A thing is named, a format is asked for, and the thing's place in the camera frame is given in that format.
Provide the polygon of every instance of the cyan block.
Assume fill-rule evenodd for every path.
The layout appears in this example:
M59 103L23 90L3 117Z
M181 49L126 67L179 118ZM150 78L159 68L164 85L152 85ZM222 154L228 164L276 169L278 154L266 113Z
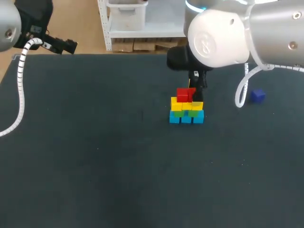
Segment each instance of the cyan block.
M192 120L192 118L191 118L191 117L188 117L188 116L184 116L184 117L181 118L181 122L182 122L183 124L190 124L190 123L191 123L191 120Z
M171 124L179 124L180 123L180 118L179 117L175 117L174 116L174 112L173 111L170 111L170 118L169 118L169 122Z
M194 124L204 123L204 110L199 111L198 116L193 118L193 123Z

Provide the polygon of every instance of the white shelf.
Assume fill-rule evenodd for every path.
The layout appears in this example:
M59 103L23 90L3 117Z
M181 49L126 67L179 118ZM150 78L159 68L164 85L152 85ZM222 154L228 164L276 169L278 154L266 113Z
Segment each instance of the white shelf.
M185 0L149 0L146 25L141 31L117 31L110 25L110 38L185 37Z

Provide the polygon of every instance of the stacked toy blocks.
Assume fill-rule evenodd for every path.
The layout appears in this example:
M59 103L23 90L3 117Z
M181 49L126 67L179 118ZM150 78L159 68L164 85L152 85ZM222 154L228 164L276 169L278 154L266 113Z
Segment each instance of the stacked toy blocks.
M195 88L179 88L177 89L177 96L171 97L171 124L204 123L204 103L192 100L195 90Z

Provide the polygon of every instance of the coiled white cable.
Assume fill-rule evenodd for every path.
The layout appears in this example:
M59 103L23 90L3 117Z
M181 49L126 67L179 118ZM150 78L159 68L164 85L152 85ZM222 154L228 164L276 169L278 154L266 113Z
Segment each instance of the coiled white cable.
M255 75L256 73L262 71L262 69L258 66L251 70L249 73L246 70L246 64L245 64L245 77L242 79L242 81L238 84L237 91L236 91L236 96L235 96L235 104L238 108L243 107L246 99L246 94L247 94L247 88L248 88L248 81L249 79ZM268 65L268 69L274 69L274 68L283 68L283 69L290 69L290 70L295 70L295 71L300 71L304 72L304 68L301 67L292 67L292 66L281 66L281 65Z
M30 47L34 44L43 44L43 41L39 38L33 38L33 39L29 40L22 50L19 64L18 64L17 84L18 84L18 93L19 93L19 113L18 113L17 119L12 124L12 126L10 126L6 130L0 132L0 137L12 132L20 124L20 122L23 118L24 108L25 108L25 99L24 99L24 91L23 91L23 69L24 69L24 64L25 64L25 59L27 57L27 53L28 53Z

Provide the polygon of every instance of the dark blue block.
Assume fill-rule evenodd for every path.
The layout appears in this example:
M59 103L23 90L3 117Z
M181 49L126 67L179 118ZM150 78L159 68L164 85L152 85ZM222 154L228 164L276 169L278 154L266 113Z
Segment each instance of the dark blue block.
M261 89L255 89L251 92L251 101L261 103L265 99L266 94Z
M171 124L179 124L180 123L180 118L179 117L175 117L174 116L174 112L173 111L170 111L170 119L169 119L169 122Z

